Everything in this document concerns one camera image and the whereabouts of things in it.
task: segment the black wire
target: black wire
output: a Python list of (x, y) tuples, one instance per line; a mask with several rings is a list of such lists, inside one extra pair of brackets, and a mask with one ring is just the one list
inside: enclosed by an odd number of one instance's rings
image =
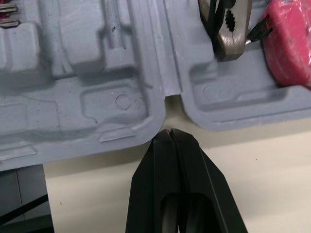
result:
[(47, 202), (49, 200), (48, 195), (44, 195), (36, 200), (33, 200), (3, 216), (0, 217), (0, 226), (2, 226), (3, 224), (13, 220), (14, 218), (17, 218), (18, 216), (36, 208), (37, 206)]

